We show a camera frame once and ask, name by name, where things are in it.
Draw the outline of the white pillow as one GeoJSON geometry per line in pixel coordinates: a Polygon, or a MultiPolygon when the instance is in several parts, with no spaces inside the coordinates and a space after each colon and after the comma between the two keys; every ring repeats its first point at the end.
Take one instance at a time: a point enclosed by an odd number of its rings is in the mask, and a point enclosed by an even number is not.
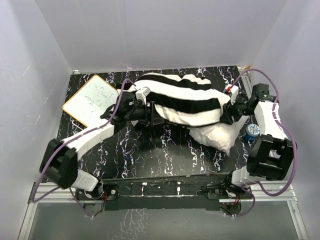
{"type": "Polygon", "coordinates": [[[189,127],[188,129],[190,136],[199,144],[213,147],[229,156],[231,148],[235,145],[235,141],[247,120],[247,117],[242,117],[232,125],[217,123],[203,127],[189,127]]]}

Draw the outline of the black white striped pillowcase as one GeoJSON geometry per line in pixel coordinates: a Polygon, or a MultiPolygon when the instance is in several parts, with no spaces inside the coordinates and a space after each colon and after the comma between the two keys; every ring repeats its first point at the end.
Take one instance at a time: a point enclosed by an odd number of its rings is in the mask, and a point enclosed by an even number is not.
{"type": "Polygon", "coordinates": [[[187,127],[204,127],[220,122],[223,105],[230,97],[214,88],[211,81],[193,74],[179,76],[149,72],[124,90],[135,93],[149,88],[147,102],[154,102],[159,116],[166,121],[187,127]]]}

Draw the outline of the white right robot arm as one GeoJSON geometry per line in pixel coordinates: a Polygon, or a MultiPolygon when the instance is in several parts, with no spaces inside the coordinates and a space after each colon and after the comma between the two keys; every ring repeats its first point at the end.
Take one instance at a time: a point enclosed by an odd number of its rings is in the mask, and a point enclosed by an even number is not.
{"type": "Polygon", "coordinates": [[[222,106],[220,122],[238,123],[241,117],[255,116],[259,127],[258,140],[249,153],[246,166],[235,170],[223,194],[233,199],[241,192],[243,184],[256,181],[282,181],[294,159],[292,141],[280,126],[279,104],[269,94],[269,86],[259,83],[253,86],[250,98],[239,93],[237,86],[227,85],[223,91],[230,99],[222,106]]]}

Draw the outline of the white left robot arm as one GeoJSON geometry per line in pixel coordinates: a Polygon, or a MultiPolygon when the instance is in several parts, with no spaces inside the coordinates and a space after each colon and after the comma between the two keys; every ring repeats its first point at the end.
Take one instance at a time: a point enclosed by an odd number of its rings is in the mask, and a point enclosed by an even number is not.
{"type": "Polygon", "coordinates": [[[147,87],[134,93],[122,91],[117,102],[105,110],[96,125],[63,140],[52,139],[39,168],[41,176],[46,176],[62,189],[73,187],[85,190],[91,199],[99,199],[104,188],[96,176],[78,169],[78,161],[94,146],[122,130],[129,121],[146,125],[163,123],[155,103],[147,101],[150,93],[147,87]]]}

